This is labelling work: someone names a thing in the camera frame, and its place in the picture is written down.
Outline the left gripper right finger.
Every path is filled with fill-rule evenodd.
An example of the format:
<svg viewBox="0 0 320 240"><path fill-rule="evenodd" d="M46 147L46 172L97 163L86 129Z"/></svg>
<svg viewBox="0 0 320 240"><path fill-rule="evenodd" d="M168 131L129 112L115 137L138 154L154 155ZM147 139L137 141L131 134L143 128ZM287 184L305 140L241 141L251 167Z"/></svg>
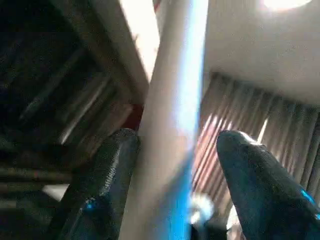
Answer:
<svg viewBox="0 0 320 240"><path fill-rule="evenodd" d="M263 144L223 130L216 151L247 240L320 238L318 205Z"/></svg>

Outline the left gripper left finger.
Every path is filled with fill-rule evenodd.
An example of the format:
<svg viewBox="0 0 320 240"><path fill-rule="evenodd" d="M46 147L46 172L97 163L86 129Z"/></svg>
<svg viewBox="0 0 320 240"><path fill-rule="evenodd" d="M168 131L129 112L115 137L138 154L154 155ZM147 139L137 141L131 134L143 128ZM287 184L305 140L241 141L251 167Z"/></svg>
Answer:
<svg viewBox="0 0 320 240"><path fill-rule="evenodd" d="M48 239L118 239L140 144L130 128L104 140L88 170L68 186L49 224Z"/></svg>

